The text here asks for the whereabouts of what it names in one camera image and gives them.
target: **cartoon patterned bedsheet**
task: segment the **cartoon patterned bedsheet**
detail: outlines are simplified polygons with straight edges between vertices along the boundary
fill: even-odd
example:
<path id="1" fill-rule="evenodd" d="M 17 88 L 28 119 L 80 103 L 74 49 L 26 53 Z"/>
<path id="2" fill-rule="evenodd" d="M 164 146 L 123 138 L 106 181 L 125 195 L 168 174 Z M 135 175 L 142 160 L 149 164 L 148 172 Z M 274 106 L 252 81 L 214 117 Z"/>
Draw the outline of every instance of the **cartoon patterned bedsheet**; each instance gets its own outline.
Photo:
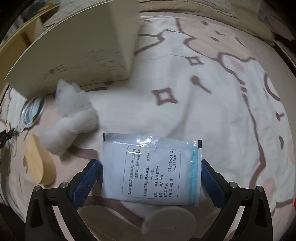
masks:
<path id="1" fill-rule="evenodd" d="M 108 82 L 88 91 L 98 111 L 99 128 L 80 135 L 64 155 L 53 156 L 57 179 L 50 187 L 70 181 L 90 159 L 102 161 L 104 132 L 202 139 L 203 158 L 227 181 L 243 188 L 264 187 L 278 240 L 287 228 L 287 216 L 295 215 L 295 157 L 287 115 L 268 75 L 228 28 L 167 16 L 142 21 L 130 80 Z M 9 121 L 16 98 L 19 94 L 9 89 L 1 105 L 2 125 Z M 2 150 L 1 196 L 23 220 L 35 186 L 23 141 L 28 132 L 38 133 L 61 118 L 53 100 L 47 97 L 38 124 L 18 137 L 15 157 L 9 158 L 9 150 Z M 141 224 L 158 208 L 104 199 L 95 185 L 78 213 L 98 240 L 143 240 Z M 198 240 L 219 209 L 203 189 L 199 208 L 186 208 L 197 220 L 191 240 Z M 65 237 L 73 240 L 59 213 L 57 217 Z"/>

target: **yellow wooden block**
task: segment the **yellow wooden block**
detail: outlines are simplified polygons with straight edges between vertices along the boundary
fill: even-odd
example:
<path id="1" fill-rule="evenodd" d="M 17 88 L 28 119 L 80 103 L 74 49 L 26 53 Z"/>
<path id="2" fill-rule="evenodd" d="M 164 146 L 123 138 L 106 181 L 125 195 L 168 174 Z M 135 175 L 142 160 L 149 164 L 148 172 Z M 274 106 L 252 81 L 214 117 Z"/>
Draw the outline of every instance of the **yellow wooden block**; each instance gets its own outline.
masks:
<path id="1" fill-rule="evenodd" d="M 29 133 L 24 142 L 25 157 L 33 181 L 50 185 L 55 181 L 56 168 L 52 157 L 40 143 L 38 136 Z"/>

